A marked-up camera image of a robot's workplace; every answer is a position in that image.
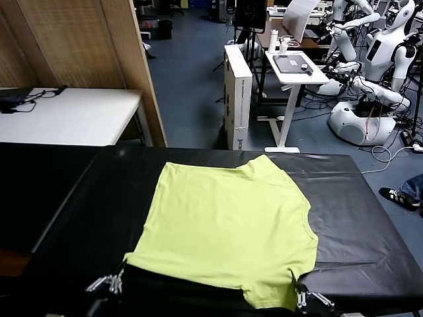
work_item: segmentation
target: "sneaker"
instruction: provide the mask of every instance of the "sneaker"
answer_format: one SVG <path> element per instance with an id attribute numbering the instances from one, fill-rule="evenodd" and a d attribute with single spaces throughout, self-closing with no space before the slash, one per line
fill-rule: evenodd
<path id="1" fill-rule="evenodd" d="M 411 211 L 416 211 L 420 207 L 420 202 L 413 199 L 410 195 L 400 192 L 398 190 L 392 190 L 391 188 L 382 187 L 379 190 L 379 194 L 384 198 L 397 203 L 404 208 Z"/>

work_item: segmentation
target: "humanoid robot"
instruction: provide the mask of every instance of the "humanoid robot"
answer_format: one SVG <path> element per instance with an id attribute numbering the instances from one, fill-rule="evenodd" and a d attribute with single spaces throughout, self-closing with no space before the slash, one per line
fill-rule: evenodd
<path id="1" fill-rule="evenodd" d="M 341 139 L 357 145 L 384 144 L 395 128 L 391 115 L 410 106 L 410 100 L 399 91 L 420 40 L 415 33 L 404 33 L 414 9 L 413 0 L 394 0 L 387 11 L 385 29 L 367 35 L 365 76 L 344 78 L 352 90 L 363 92 L 365 99 L 339 102 L 329 118 L 329 125 Z M 391 84 L 383 87 L 380 83 L 387 73 L 392 74 Z"/>
<path id="2" fill-rule="evenodd" d="M 349 5 L 356 5 L 365 16 L 354 20 L 346 21 L 346 13 L 348 12 Z M 367 0 L 335 0 L 333 3 L 332 25 L 327 26 L 327 30 L 332 35 L 332 44 L 330 45 L 329 55 L 339 48 L 341 54 L 341 61 L 336 62 L 334 65 L 330 64 L 326 67 L 329 74 L 350 74 L 353 71 L 362 69 L 360 61 L 356 61 L 357 53 L 354 49 L 347 31 L 352 28 L 372 23 L 380 19 L 380 14 L 375 13 Z M 342 93 L 342 83 L 339 83 L 335 78 L 330 78 L 328 84 L 319 87 L 311 87 L 311 90 L 317 94 L 327 96 L 338 96 Z"/>

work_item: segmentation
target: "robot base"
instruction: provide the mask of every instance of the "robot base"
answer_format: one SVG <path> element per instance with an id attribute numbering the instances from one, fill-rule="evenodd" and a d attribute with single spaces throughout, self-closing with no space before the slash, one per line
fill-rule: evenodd
<path id="1" fill-rule="evenodd" d="M 329 117 L 333 132 L 345 141 L 356 145 L 382 145 L 395 128 L 395 120 L 390 117 L 361 118 L 352 110 L 358 102 L 339 102 Z"/>

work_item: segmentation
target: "white table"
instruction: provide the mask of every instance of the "white table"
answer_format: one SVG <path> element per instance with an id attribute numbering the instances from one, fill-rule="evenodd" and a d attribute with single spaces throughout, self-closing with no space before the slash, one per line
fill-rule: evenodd
<path id="1" fill-rule="evenodd" d="M 35 88 L 30 94 L 53 89 Z M 0 142 L 114 145 L 135 115 L 150 143 L 141 95 L 139 90 L 67 88 L 59 96 L 39 98 L 31 112 L 0 114 Z"/>
<path id="2" fill-rule="evenodd" d="M 258 121 L 269 122 L 270 128 L 272 129 L 273 137 L 275 139 L 276 147 L 267 147 L 264 150 L 266 152 L 289 152 L 289 153 L 299 153 L 297 147 L 285 147 L 286 137 L 288 136 L 289 127 L 291 125 L 292 116 L 295 110 L 295 105 L 297 104 L 299 89 L 302 85 L 319 85 L 327 84 L 329 82 L 328 77 L 301 51 L 288 51 L 287 55 L 295 54 L 302 56 L 302 58 L 309 64 L 313 70 L 312 75 L 308 74 L 292 74 L 292 73 L 281 73 L 278 66 L 273 60 L 274 54 L 265 53 L 266 58 L 270 62 L 278 80 L 281 84 L 287 85 L 285 88 L 290 88 L 291 92 L 289 94 L 288 104 L 286 106 L 285 115 L 279 116 L 277 118 L 267 118 L 267 117 L 257 117 Z M 283 121 L 282 128 L 279 130 L 277 121 Z"/>

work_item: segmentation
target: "yellow t-shirt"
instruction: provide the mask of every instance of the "yellow t-shirt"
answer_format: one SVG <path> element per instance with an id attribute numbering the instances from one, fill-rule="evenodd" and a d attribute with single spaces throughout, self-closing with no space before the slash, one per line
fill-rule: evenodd
<path id="1" fill-rule="evenodd" d="M 255 308 L 295 310 L 292 283 L 314 268 L 309 202 L 267 156 L 238 168 L 166 163 L 128 263 L 242 289 Z"/>

